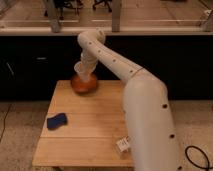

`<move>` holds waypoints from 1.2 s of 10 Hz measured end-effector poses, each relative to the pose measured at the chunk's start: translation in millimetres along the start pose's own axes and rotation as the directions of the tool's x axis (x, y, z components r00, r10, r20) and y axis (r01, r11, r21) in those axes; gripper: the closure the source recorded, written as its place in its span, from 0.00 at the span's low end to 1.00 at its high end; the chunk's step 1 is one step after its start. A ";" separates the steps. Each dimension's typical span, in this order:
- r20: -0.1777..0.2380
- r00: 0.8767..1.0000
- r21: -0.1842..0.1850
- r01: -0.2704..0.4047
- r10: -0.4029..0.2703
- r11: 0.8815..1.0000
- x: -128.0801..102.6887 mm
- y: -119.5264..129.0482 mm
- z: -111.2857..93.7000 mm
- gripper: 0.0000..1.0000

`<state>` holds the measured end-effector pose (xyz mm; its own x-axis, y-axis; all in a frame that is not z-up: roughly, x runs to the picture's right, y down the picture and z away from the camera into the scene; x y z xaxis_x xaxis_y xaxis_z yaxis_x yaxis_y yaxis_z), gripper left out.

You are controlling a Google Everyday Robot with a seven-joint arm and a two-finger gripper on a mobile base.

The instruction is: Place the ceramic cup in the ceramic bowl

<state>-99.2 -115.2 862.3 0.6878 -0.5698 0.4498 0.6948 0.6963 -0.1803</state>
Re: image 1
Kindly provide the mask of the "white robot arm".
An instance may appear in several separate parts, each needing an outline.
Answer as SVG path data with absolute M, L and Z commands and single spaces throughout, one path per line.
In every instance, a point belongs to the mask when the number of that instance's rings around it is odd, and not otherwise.
M 144 67 L 105 46 L 105 33 L 78 35 L 86 72 L 104 64 L 124 83 L 123 111 L 135 171 L 178 171 L 179 144 L 166 85 Z

